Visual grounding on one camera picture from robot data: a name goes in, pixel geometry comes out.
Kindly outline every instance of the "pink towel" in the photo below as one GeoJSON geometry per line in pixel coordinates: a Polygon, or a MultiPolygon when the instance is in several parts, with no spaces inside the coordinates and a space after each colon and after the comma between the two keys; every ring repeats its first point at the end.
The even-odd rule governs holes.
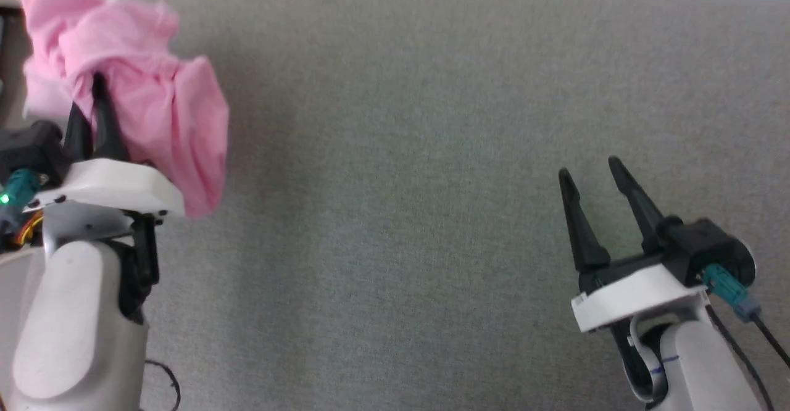
{"type": "Polygon", "coordinates": [[[228,104],[206,57],[167,50],[178,15],[135,0],[22,0],[33,55],[28,109],[68,116],[76,102],[93,122],[93,73],[107,77],[132,161],[152,162],[184,194],[186,214],[220,203],[228,104]]]}

